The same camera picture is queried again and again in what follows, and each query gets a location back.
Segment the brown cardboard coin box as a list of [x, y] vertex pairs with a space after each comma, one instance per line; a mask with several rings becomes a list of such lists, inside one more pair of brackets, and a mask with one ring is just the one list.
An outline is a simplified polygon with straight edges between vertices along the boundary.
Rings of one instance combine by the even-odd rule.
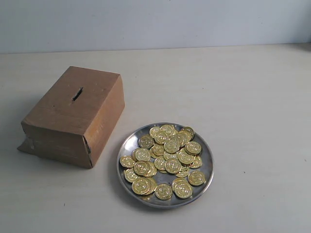
[[124, 107], [120, 74], [70, 66], [22, 120], [18, 150], [91, 169]]

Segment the gold coin back top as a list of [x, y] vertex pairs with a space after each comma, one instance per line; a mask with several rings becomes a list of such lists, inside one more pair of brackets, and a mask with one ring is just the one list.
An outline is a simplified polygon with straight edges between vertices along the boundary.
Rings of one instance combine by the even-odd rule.
[[177, 130], [172, 124], [164, 124], [160, 126], [160, 130], [165, 132], [168, 136], [173, 136], [177, 134]]

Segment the gold coin back left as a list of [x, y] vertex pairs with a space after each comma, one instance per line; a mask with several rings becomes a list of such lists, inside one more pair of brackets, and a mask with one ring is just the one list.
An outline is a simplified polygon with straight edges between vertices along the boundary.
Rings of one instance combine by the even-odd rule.
[[151, 148], [154, 143], [154, 139], [149, 134], [143, 135], [138, 141], [139, 146], [145, 149]]

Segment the gold coin left stack top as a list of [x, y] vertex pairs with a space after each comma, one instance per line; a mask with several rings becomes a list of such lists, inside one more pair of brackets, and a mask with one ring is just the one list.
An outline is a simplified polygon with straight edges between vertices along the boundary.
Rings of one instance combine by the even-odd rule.
[[134, 165], [134, 172], [143, 177], [152, 177], [156, 175], [157, 169], [150, 161], [138, 161]]

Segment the gold coin stack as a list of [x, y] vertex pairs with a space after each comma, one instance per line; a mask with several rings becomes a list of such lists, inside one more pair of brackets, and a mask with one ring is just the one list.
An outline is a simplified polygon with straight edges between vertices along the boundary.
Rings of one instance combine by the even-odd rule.
[[153, 178], [137, 178], [132, 183], [132, 191], [137, 195], [149, 195], [154, 192], [157, 184]]
[[152, 177], [156, 175], [157, 169], [150, 161], [138, 161], [134, 165], [134, 172], [143, 177]]

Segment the gold coin far left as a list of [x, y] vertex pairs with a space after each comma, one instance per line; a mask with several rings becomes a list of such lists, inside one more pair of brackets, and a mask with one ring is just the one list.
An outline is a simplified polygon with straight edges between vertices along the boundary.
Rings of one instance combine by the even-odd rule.
[[135, 160], [131, 156], [120, 157], [120, 164], [125, 168], [133, 168], [135, 163]]

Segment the gold coin lower left edge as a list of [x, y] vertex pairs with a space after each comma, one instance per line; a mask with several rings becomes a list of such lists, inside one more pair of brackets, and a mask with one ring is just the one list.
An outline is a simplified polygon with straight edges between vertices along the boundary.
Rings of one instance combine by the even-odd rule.
[[139, 176], [134, 172], [134, 168], [126, 169], [124, 171], [124, 177], [130, 183], [133, 183], [137, 178], [139, 178]]

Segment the gold coin stack front left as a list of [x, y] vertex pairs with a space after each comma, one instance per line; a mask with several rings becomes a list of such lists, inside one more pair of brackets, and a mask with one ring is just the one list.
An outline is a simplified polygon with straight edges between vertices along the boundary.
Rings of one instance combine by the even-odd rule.
[[154, 192], [157, 184], [153, 178], [137, 178], [132, 183], [132, 191], [137, 195], [149, 195]]

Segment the round silver metal plate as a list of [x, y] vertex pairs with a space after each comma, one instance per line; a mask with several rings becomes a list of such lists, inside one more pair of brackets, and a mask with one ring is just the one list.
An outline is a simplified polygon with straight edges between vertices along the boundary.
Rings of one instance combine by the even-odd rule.
[[117, 158], [116, 158], [116, 169], [115, 172], [116, 177], [119, 179], [119, 183], [124, 188], [124, 192], [130, 196], [133, 197], [138, 202], [157, 209], [173, 209], [178, 208], [184, 205], [187, 205], [198, 198], [200, 198], [208, 189], [210, 186], [213, 175], [214, 175], [214, 160], [212, 152], [206, 143], [206, 141], [199, 135], [195, 134], [194, 141], [200, 143], [202, 146], [202, 152], [201, 152], [201, 158], [203, 161], [203, 164], [200, 168], [198, 168], [199, 171], [202, 171], [206, 177], [206, 182], [200, 186], [193, 187], [193, 193], [192, 196], [187, 199], [180, 199], [176, 195], [173, 195], [169, 200], [160, 200], [158, 199], [155, 194], [151, 195], [137, 195], [132, 191], [131, 184], [125, 179], [124, 177], [124, 168], [120, 164], [120, 157], [127, 155], [128, 153], [131, 153], [134, 149], [138, 147], [138, 138], [141, 137], [144, 134], [147, 134], [149, 130], [152, 127], [155, 126], [162, 126], [164, 125], [164, 122], [158, 122], [158, 123], [152, 123], [149, 125], [142, 126], [138, 129], [136, 129], [133, 133], [131, 133], [123, 142], [123, 144], [120, 147], [120, 150], [118, 152]]

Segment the gold coin right side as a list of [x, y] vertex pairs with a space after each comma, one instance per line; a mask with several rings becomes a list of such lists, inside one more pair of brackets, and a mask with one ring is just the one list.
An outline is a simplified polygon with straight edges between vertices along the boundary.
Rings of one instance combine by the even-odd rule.
[[188, 175], [188, 182], [192, 186], [200, 186], [206, 182], [206, 177], [201, 171], [193, 171]]

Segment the gold coin front centre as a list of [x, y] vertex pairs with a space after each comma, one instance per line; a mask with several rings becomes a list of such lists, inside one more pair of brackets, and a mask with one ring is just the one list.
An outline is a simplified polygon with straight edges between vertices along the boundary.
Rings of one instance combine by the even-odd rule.
[[160, 200], [168, 200], [173, 195], [173, 189], [166, 183], [159, 184], [155, 189], [155, 196]]

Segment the gold coin front right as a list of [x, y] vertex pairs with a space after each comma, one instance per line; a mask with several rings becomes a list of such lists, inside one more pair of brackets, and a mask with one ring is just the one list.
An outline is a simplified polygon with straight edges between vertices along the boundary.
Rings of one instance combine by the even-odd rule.
[[172, 189], [180, 199], [187, 199], [192, 196], [192, 186], [183, 178], [176, 178], [172, 182]]

